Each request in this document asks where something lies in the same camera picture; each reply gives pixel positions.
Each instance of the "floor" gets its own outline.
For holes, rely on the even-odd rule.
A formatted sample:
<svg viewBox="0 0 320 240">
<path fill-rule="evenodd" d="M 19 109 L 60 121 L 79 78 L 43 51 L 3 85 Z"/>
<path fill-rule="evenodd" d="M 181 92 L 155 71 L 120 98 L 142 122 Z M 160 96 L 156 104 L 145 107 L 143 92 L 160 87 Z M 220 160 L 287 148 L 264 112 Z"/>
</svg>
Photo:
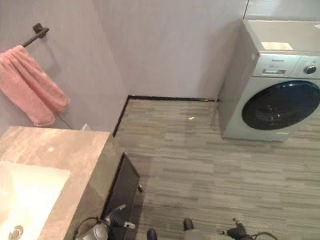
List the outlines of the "floor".
<svg viewBox="0 0 320 240">
<path fill-rule="evenodd" d="M 222 139 L 214 107 L 129 101 L 116 139 L 144 187 L 136 239 L 149 228 L 159 240 L 183 239 L 185 217 L 212 240 L 224 239 L 216 229 L 233 227 L 232 218 L 250 234 L 320 239 L 320 114 L 286 142 L 263 142 Z"/>
</svg>

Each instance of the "washing machine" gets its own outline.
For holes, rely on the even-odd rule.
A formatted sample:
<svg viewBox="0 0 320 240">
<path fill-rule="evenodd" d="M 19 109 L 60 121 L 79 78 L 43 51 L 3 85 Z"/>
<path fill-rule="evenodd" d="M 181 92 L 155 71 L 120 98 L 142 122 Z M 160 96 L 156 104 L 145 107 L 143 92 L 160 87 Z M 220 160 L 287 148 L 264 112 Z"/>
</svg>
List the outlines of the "washing machine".
<svg viewBox="0 0 320 240">
<path fill-rule="evenodd" d="M 320 22 L 243 20 L 219 94 L 222 137 L 285 141 L 319 103 Z"/>
</svg>

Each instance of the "pink towel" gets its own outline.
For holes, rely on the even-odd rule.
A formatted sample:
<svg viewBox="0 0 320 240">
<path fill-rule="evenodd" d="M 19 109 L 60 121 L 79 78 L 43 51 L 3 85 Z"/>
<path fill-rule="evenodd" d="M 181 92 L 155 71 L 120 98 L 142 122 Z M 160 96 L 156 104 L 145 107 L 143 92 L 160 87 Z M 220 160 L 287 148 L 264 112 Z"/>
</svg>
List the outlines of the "pink towel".
<svg viewBox="0 0 320 240">
<path fill-rule="evenodd" d="M 0 54 L 0 89 L 35 126 L 53 124 L 70 102 L 21 45 Z"/>
</svg>

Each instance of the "white wall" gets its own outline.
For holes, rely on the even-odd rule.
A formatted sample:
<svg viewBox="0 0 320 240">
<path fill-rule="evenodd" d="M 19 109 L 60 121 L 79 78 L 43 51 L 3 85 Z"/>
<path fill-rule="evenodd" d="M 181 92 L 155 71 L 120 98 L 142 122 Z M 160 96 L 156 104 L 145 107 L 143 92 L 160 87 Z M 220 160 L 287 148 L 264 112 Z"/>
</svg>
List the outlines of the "white wall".
<svg viewBox="0 0 320 240">
<path fill-rule="evenodd" d="M 320 21 L 320 0 L 250 0 L 245 18 Z"/>
<path fill-rule="evenodd" d="M 216 98 L 247 0 L 95 0 L 131 95 Z"/>
<path fill-rule="evenodd" d="M 34 35 L 38 22 L 50 28 L 26 49 L 71 98 L 60 116 L 73 129 L 88 123 L 112 132 L 127 98 L 94 0 L 0 0 L 0 52 Z M 0 134 L 29 119 L 0 92 Z M 59 120 L 53 127 L 66 128 Z"/>
</svg>

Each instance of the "towel bar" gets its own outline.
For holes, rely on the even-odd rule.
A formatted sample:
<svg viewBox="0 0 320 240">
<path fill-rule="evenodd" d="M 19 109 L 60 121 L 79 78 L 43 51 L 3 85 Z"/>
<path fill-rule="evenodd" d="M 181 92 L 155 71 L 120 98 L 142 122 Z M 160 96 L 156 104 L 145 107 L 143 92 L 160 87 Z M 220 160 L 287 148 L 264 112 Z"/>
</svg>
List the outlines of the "towel bar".
<svg viewBox="0 0 320 240">
<path fill-rule="evenodd" d="M 49 31 L 49 28 L 43 27 L 40 23 L 37 23 L 32 28 L 35 31 L 36 35 L 34 35 L 28 41 L 26 41 L 25 43 L 22 44 L 22 46 L 24 48 L 26 46 L 28 46 L 29 44 L 31 44 L 34 40 L 36 40 L 38 38 L 43 38 L 47 34 L 47 32 Z"/>
</svg>

